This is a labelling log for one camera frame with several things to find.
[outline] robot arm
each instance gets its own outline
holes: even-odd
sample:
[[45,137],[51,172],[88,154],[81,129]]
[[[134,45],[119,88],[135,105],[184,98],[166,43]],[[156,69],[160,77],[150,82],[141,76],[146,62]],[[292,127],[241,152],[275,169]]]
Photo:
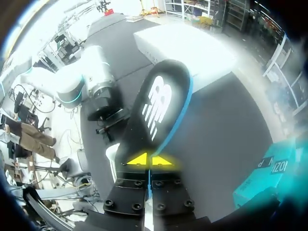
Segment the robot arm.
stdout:
[[33,67],[31,57],[20,64],[13,64],[0,77],[0,101],[18,79],[20,84],[33,86],[66,108],[75,108],[84,103],[91,120],[97,120],[103,114],[110,116],[121,108],[114,76],[99,46],[86,48],[78,61],[62,67],[56,73]]

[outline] metal shelving unit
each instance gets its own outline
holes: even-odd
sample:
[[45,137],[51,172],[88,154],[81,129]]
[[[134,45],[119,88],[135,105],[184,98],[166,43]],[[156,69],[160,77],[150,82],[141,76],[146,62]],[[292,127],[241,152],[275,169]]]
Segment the metal shelving unit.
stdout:
[[[214,11],[211,9],[211,0],[203,0],[203,2],[205,3],[204,6],[202,5],[193,5],[190,3],[187,3],[186,0],[181,0],[181,3],[179,2],[171,2],[174,0],[165,0],[165,8],[166,8],[166,14],[167,13],[171,13],[171,14],[175,14],[178,16],[181,16],[183,19],[186,17],[186,13],[193,13],[193,9],[197,8],[200,9],[202,11],[204,11],[208,17],[210,17],[211,15],[214,14]],[[179,10],[174,10],[175,6],[181,6],[181,11]]]
[[242,30],[245,17],[247,14],[247,1],[246,0],[231,0],[228,11],[227,23]]

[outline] person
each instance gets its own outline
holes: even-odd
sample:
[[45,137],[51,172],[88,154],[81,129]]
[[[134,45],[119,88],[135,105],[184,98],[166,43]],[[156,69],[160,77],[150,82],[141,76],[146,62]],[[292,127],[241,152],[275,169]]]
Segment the person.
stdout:
[[33,125],[16,121],[17,118],[18,116],[15,115],[13,119],[3,108],[0,108],[0,140],[5,143],[11,141],[26,150],[50,160],[56,159],[56,162],[59,162],[55,150],[51,148],[57,140],[43,134]]

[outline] blue edge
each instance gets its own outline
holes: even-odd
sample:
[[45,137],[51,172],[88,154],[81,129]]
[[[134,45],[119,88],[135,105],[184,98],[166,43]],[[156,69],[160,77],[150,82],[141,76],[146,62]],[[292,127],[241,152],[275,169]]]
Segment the blue edge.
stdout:
[[[168,136],[166,137],[166,139],[164,140],[164,142],[162,142],[162,144],[159,146],[159,148],[155,151],[155,153],[153,153],[151,155],[151,157],[153,156],[157,156],[161,153],[161,151],[167,146],[167,144],[170,142],[171,138],[173,137],[173,135],[175,134],[175,132],[178,130],[182,119],[184,118],[184,115],[187,111],[188,105],[191,101],[192,98],[192,94],[193,94],[193,79],[190,77],[190,83],[189,83],[189,89],[188,89],[188,94],[187,94],[187,98],[186,101],[184,103],[184,106],[182,108],[182,111],[179,115],[179,117],[177,118],[177,121],[175,122],[175,124],[173,125],[173,128],[171,129],[171,131],[169,132]],[[151,176],[151,171],[149,170],[149,184],[148,184],[148,192],[149,192],[149,199],[152,197],[152,190],[151,190],[151,182],[150,182],[150,176]]]

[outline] chair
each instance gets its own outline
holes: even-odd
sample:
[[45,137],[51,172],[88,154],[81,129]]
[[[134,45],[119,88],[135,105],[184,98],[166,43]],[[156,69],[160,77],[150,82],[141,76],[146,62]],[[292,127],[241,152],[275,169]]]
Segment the chair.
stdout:
[[29,108],[23,104],[19,105],[18,117],[23,123],[32,124],[40,132],[44,132],[46,129],[49,129],[49,131],[51,130],[50,127],[44,127],[46,120],[49,120],[48,117],[44,119],[42,125],[39,127],[39,117],[36,114],[31,113]]
[[44,127],[46,120],[49,120],[48,117],[44,119],[42,125],[39,127],[38,116],[34,113],[31,113],[30,109],[26,107],[24,104],[22,104],[23,98],[24,98],[24,94],[19,92],[15,99],[15,105],[14,105],[14,112],[18,113],[18,117],[20,118],[21,122],[33,125],[40,132],[43,132],[46,129],[51,130],[50,127]]

